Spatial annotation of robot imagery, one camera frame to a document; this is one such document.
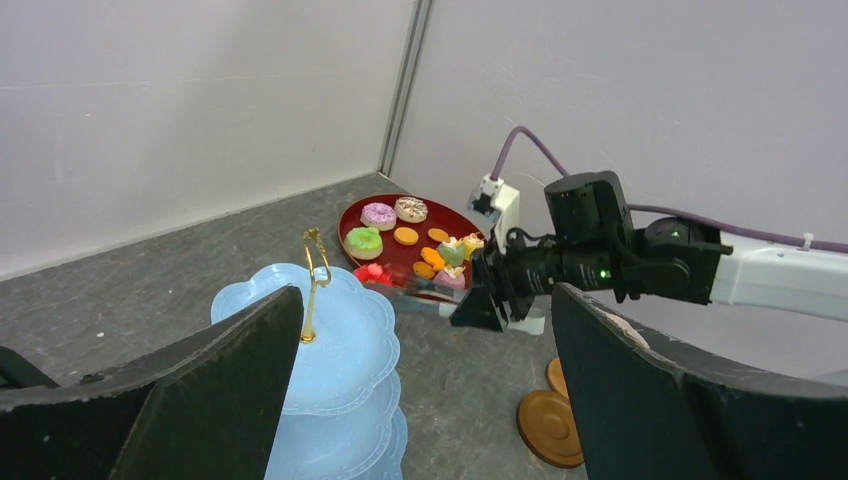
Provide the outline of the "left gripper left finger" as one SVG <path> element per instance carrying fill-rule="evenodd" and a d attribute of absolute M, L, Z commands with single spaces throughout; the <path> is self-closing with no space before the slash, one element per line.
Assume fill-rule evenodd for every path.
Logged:
<path fill-rule="evenodd" d="M 304 315 L 281 288 L 229 318 L 62 386 L 1 351 L 5 479 L 260 479 Z"/>

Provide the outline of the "red frosted donut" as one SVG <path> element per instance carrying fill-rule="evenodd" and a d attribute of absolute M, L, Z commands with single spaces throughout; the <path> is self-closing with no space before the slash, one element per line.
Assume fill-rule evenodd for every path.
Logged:
<path fill-rule="evenodd" d="M 395 282 L 390 270 L 377 263 L 360 266 L 353 271 L 353 275 L 362 285 L 381 285 L 394 287 Z"/>

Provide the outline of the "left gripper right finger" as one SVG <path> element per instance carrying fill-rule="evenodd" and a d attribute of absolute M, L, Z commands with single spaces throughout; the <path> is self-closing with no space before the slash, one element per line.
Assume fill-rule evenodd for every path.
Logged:
<path fill-rule="evenodd" d="M 847 390 L 715 355 L 568 284 L 558 355 L 592 479 L 843 479 Z"/>

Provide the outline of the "blue three-tier cake stand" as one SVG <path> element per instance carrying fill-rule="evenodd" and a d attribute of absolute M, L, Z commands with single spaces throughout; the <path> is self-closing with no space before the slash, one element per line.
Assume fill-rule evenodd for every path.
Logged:
<path fill-rule="evenodd" d="M 304 327 L 265 476 L 268 479 L 399 479 L 408 442 L 396 371 L 395 312 L 350 272 L 276 263 L 215 296 L 218 323 L 267 295 L 296 287 Z"/>

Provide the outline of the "pink frosted donut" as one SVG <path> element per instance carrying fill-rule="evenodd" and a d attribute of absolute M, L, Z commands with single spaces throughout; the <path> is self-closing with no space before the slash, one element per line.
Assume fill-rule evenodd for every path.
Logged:
<path fill-rule="evenodd" d="M 363 225 L 381 232 L 391 231 L 396 226 L 397 215 L 393 206 L 371 202 L 362 207 L 360 221 Z"/>

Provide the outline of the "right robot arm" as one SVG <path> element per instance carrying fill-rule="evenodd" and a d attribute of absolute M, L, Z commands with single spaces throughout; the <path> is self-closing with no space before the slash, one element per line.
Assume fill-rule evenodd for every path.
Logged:
<path fill-rule="evenodd" d="M 455 326 L 542 333 L 534 301 L 565 283 L 610 291 L 617 302 L 645 295 L 708 305 L 763 307 L 843 321 L 847 248 L 811 236 L 790 238 L 656 209 L 632 222 L 618 176 L 567 176 L 544 195 L 554 230 L 534 237 L 517 223 L 518 193 L 484 179 L 470 207 L 494 220 L 471 257 L 471 286 L 449 319 Z"/>

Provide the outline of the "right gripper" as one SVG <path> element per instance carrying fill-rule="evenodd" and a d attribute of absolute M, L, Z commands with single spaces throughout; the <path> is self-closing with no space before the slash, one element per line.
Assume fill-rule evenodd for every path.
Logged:
<path fill-rule="evenodd" d="M 549 309 L 534 303 L 549 295 L 561 274 L 552 241 L 517 243 L 502 252 L 495 241 L 470 259 L 470 287 L 450 315 L 454 327 L 542 333 Z"/>

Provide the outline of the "green frosted donut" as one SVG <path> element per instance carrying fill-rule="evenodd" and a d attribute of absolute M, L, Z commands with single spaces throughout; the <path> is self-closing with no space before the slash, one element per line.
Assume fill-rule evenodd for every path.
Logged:
<path fill-rule="evenodd" d="M 345 251 L 357 260 L 374 260 L 383 253 L 381 232 L 375 227 L 355 227 L 343 240 Z"/>

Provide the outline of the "metal tongs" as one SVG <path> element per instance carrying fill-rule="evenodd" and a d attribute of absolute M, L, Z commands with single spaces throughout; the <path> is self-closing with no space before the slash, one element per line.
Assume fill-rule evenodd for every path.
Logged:
<path fill-rule="evenodd" d="M 386 296 L 397 310 L 450 318 L 470 290 L 448 287 L 430 280 L 416 280 L 405 286 L 390 287 Z"/>

